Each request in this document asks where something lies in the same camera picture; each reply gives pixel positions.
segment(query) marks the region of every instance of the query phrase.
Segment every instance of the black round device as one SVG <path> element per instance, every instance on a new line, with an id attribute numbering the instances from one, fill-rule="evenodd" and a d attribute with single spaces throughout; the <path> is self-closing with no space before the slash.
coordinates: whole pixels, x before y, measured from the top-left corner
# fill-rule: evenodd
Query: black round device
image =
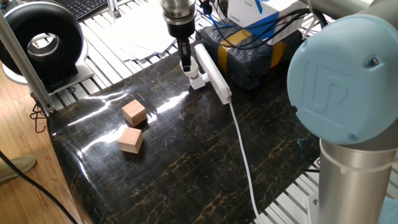
<path id="1" fill-rule="evenodd" d="M 78 73 L 75 64 L 83 48 L 83 33 L 78 21 L 65 8 L 52 1 L 31 2 L 11 9 L 5 18 L 47 89 L 67 82 Z M 48 43 L 38 47 L 36 40 L 43 35 L 48 37 Z M 21 75 L 1 41 L 0 60 Z"/>

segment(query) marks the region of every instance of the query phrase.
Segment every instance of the white box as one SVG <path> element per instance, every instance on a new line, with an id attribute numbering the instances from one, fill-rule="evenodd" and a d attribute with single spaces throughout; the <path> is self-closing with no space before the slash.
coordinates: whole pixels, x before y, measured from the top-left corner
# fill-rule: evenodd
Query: white box
<path id="1" fill-rule="evenodd" d="M 241 27 L 250 28 L 277 19 L 292 12 L 293 10 L 306 7 L 307 5 L 299 0 L 229 0 L 228 19 L 231 19 Z M 283 27 L 281 24 L 290 21 L 291 18 L 292 16 L 289 16 L 288 18 L 280 21 L 276 27 L 264 35 L 261 34 L 268 29 L 273 22 L 266 26 L 248 29 L 248 31 L 264 40 Z M 303 20 L 304 18 L 291 23 L 291 25 L 289 25 L 280 34 L 276 35 L 272 40 L 267 41 L 267 43 L 270 45 L 278 43 L 278 41 L 299 29 L 303 23 Z"/>

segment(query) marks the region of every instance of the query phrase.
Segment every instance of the gray shoe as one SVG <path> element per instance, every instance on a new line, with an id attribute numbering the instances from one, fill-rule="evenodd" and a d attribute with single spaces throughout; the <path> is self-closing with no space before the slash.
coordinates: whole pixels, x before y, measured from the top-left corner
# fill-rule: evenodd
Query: gray shoe
<path id="1" fill-rule="evenodd" d="M 11 159 L 11 162 L 23 173 L 30 171 L 36 165 L 36 158 L 32 155 L 21 156 Z M 0 183 L 17 177 L 10 167 L 5 163 L 0 163 Z"/>

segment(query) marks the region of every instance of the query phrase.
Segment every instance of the keyboard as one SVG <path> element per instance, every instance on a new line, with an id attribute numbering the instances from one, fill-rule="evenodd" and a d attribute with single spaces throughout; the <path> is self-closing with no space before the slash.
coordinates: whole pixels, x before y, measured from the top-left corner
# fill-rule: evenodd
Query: keyboard
<path id="1" fill-rule="evenodd" d="M 106 8 L 108 3 L 106 0 L 77 0 L 64 6 L 81 22 Z"/>

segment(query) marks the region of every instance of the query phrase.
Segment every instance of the wooden floor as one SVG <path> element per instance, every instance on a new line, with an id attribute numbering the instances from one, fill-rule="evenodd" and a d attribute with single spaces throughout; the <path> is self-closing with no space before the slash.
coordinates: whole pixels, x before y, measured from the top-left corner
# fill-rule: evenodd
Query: wooden floor
<path id="1" fill-rule="evenodd" d="M 37 164 L 27 175 L 53 194 L 81 223 L 49 134 L 47 130 L 37 134 L 35 122 L 29 118 L 34 105 L 28 87 L 11 82 L 0 69 L 0 150 L 10 159 L 33 154 Z M 46 122 L 41 119 L 38 124 L 42 129 Z M 0 184 L 0 223 L 70 222 L 45 195 L 16 178 Z"/>

